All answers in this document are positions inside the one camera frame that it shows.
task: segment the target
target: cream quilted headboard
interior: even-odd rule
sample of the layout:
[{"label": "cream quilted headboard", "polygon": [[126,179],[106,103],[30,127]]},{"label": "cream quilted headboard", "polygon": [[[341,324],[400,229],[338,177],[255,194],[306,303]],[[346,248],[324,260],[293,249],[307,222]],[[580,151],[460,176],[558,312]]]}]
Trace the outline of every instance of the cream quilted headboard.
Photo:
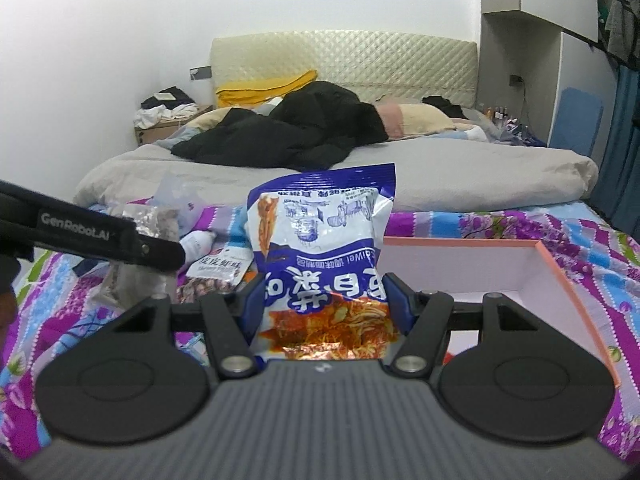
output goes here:
[{"label": "cream quilted headboard", "polygon": [[211,67],[214,86],[315,68],[363,101],[433,94],[473,107],[478,51],[472,41],[402,32],[269,32],[213,40]]}]

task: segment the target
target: nightstand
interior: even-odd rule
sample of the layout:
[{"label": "nightstand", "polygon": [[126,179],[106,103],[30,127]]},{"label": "nightstand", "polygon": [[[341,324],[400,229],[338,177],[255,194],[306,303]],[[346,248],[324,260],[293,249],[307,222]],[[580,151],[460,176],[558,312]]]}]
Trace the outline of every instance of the nightstand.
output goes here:
[{"label": "nightstand", "polygon": [[178,121],[160,121],[155,126],[147,128],[146,130],[136,128],[136,141],[138,142],[139,146],[142,146],[142,144],[151,144],[152,142],[156,142],[156,140],[166,139],[181,126],[184,126],[189,121],[212,110],[212,105],[198,105],[197,113],[193,114],[191,117],[180,119]]}]

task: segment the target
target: pink box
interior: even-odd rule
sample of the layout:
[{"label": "pink box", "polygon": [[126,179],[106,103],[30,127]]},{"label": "pink box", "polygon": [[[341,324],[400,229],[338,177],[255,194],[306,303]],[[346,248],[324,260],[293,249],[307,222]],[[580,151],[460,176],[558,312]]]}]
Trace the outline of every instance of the pink box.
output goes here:
[{"label": "pink box", "polygon": [[[596,356],[620,385],[600,333],[542,242],[385,237],[378,270],[396,273],[414,290],[441,290],[458,301],[501,292]],[[449,352],[477,341],[477,331],[452,333]]]}]

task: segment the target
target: metal screw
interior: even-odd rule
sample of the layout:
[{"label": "metal screw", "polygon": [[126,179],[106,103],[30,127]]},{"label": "metal screw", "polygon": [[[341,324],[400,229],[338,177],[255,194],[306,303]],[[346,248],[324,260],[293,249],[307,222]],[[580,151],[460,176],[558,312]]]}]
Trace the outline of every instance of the metal screw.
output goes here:
[{"label": "metal screw", "polygon": [[417,355],[403,355],[396,359],[396,368],[401,372],[414,374],[427,367],[427,361]]},{"label": "metal screw", "polygon": [[249,370],[254,365],[254,362],[243,355],[230,355],[229,357],[222,359],[220,365],[227,372],[241,374],[242,372]]}]

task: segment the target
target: hanging gray sweater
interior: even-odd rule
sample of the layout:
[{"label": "hanging gray sweater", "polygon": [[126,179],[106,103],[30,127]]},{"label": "hanging gray sweater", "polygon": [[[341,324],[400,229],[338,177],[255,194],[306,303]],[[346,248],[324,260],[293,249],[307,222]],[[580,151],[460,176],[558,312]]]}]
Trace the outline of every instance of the hanging gray sweater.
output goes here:
[{"label": "hanging gray sweater", "polygon": [[605,30],[609,32],[607,51],[630,68],[638,68],[640,0],[613,0]]}]

